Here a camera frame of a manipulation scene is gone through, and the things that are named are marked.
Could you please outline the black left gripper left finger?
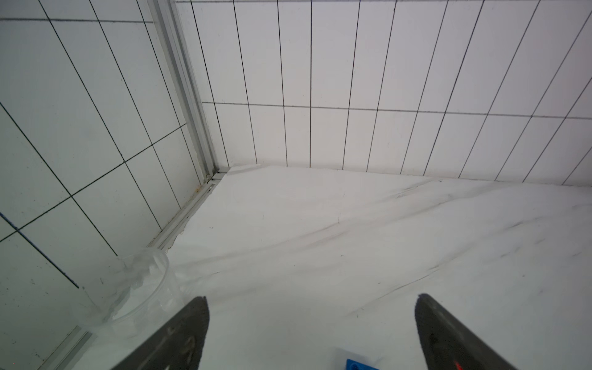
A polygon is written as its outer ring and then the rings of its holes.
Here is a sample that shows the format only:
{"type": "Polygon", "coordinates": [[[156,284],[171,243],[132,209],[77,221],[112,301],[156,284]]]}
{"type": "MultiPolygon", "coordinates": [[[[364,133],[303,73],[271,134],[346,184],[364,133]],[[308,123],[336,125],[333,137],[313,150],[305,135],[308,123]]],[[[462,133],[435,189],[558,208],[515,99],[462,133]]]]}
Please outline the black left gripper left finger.
{"type": "Polygon", "coordinates": [[[208,300],[196,297],[115,369],[197,369],[210,323],[208,300]]]}

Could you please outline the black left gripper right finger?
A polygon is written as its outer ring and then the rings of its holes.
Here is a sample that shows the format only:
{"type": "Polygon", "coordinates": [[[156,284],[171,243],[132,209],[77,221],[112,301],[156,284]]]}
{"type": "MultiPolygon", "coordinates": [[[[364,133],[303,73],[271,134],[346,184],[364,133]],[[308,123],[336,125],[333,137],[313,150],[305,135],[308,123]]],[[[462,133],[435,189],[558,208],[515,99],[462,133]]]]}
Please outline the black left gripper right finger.
{"type": "Polygon", "coordinates": [[[416,327],[428,369],[513,369],[429,294],[415,306],[416,327]]]}

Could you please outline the blue small lego brick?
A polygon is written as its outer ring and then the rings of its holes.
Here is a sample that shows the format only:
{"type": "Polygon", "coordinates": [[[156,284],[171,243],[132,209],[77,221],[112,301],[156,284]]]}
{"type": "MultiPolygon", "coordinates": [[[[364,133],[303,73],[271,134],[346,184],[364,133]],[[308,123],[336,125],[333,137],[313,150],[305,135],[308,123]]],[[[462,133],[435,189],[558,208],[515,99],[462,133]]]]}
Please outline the blue small lego brick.
{"type": "Polygon", "coordinates": [[[370,365],[357,362],[353,359],[347,359],[345,364],[345,370],[377,370],[377,368],[371,367],[370,365]]]}

